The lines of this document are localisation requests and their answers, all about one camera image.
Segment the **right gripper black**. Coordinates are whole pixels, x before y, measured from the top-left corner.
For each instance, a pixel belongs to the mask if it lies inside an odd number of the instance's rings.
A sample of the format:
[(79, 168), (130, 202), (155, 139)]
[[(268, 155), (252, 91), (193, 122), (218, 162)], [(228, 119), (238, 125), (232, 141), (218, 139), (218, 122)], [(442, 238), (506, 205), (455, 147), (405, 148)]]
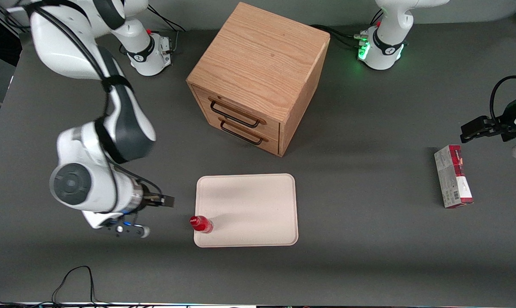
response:
[(136, 208), (136, 211), (139, 212), (142, 209), (150, 206), (174, 208), (174, 197), (151, 192), (147, 186), (142, 186), (142, 198), (140, 204)]

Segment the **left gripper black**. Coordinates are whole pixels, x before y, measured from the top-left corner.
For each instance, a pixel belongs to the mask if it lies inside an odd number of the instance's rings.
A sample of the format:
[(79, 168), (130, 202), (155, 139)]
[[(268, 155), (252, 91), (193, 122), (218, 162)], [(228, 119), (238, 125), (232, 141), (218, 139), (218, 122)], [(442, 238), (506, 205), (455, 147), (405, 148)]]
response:
[[(516, 99), (510, 102), (505, 108), (502, 115), (496, 117), (501, 125), (502, 142), (509, 142), (516, 139)], [(481, 115), (461, 126), (461, 143), (466, 144), (474, 139), (492, 137), (498, 135), (495, 130), (494, 121), (486, 116)]]

